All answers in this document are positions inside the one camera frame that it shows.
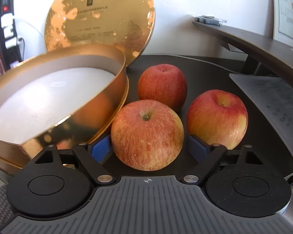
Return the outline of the gold heart gift box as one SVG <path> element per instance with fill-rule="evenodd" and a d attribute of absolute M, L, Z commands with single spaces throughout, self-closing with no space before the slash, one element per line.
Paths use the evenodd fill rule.
<path fill-rule="evenodd" d="M 126 58 L 103 44 L 28 59 L 0 77 L 0 170 L 19 172 L 44 147 L 91 143 L 122 108 Z"/>

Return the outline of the black power strip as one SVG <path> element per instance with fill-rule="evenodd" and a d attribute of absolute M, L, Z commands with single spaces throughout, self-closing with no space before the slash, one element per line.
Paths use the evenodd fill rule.
<path fill-rule="evenodd" d="M 5 70 L 22 61 L 14 16 L 13 0 L 0 0 L 0 56 Z"/>

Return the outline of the clear plastic item on shelf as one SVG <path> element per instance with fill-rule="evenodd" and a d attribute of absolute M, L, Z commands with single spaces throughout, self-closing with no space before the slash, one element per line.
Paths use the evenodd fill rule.
<path fill-rule="evenodd" d="M 216 25 L 221 26 L 223 23 L 227 23 L 225 19 L 215 18 L 213 16 L 195 16 L 194 20 L 198 23 L 208 24 L 208 25 Z"/>

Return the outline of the white top charger plug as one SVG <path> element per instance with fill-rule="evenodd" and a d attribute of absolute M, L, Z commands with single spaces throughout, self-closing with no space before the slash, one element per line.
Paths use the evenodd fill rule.
<path fill-rule="evenodd" d="M 6 13 L 1 16 L 1 27 L 6 27 L 8 25 L 13 25 L 13 14 Z"/>

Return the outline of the gold round box lid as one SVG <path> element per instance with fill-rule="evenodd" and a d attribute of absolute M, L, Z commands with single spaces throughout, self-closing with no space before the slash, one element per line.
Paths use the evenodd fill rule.
<path fill-rule="evenodd" d="M 45 47 L 110 45 L 130 65 L 146 48 L 154 25 L 153 0 L 54 0 L 45 22 Z"/>

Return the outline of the white paper sheet stack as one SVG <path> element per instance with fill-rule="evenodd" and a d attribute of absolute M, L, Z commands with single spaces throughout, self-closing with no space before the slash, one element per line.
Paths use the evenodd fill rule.
<path fill-rule="evenodd" d="M 279 77 L 229 77 L 262 112 L 293 157 L 293 88 Z"/>

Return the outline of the large front red apple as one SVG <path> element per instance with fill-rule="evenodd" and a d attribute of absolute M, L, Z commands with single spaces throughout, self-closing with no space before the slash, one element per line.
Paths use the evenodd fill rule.
<path fill-rule="evenodd" d="M 115 116 L 111 141 L 116 156 L 140 171 L 157 171 L 171 164 L 184 142 L 184 126 L 170 107 L 155 100 L 124 106 Z"/>

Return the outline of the white bottom charger plug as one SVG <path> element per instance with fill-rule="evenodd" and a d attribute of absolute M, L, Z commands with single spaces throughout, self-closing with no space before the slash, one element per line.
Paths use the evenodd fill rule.
<path fill-rule="evenodd" d="M 18 45 L 18 38 L 12 37 L 11 39 L 6 40 L 4 44 L 5 44 L 6 49 L 16 47 Z"/>

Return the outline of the white charger plug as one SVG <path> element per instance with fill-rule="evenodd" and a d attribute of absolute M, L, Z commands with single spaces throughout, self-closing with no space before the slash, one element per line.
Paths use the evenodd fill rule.
<path fill-rule="evenodd" d="M 6 40 L 4 44 L 5 44 L 6 49 L 16 47 L 18 45 L 18 38 L 12 37 L 11 39 Z"/>
<path fill-rule="evenodd" d="M 4 38 L 5 39 L 9 39 L 9 38 L 15 36 L 13 25 L 8 25 L 6 27 L 3 27 L 2 29 L 3 29 L 3 32 L 4 32 Z"/>
<path fill-rule="evenodd" d="M 6 27 L 8 25 L 13 25 L 13 14 L 6 13 L 1 16 L 1 27 Z"/>

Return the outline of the red yellow apple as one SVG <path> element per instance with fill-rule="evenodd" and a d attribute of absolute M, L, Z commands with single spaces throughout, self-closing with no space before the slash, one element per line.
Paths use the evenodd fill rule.
<path fill-rule="evenodd" d="M 232 150 L 245 136 L 248 112 L 236 95 L 218 89 L 208 90 L 191 103 L 186 126 L 189 135 Z"/>

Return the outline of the dark curved wooden shelf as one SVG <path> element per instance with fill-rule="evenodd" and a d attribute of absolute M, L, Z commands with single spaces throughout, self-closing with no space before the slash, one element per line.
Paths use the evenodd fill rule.
<path fill-rule="evenodd" d="M 255 58 L 293 88 L 293 48 L 290 46 L 267 36 L 226 25 L 208 25 L 196 21 L 193 21 L 193 25 Z"/>

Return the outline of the white middle charger plug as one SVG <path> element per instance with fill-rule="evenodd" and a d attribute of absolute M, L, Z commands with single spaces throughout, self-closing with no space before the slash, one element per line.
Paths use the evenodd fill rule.
<path fill-rule="evenodd" d="M 8 25 L 6 27 L 3 27 L 2 29 L 3 29 L 3 32 L 4 32 L 4 38 L 5 39 L 9 39 L 9 38 L 15 36 L 13 25 Z"/>

